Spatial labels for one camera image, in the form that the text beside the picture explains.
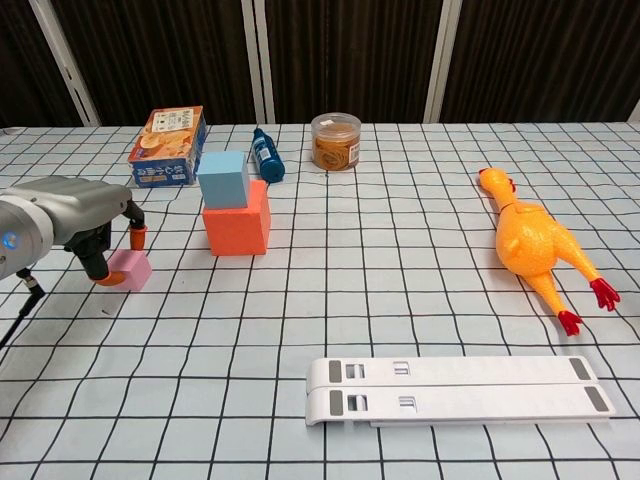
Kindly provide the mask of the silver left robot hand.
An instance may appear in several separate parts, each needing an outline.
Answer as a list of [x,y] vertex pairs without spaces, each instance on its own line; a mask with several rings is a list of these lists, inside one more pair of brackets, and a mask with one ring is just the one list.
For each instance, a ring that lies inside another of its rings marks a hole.
[[94,283],[124,285],[129,274],[110,269],[104,257],[110,248],[111,222],[120,215],[129,220],[130,248],[141,251],[145,214],[124,185],[48,176],[2,190],[1,277],[18,273],[52,247],[62,246],[80,260]]

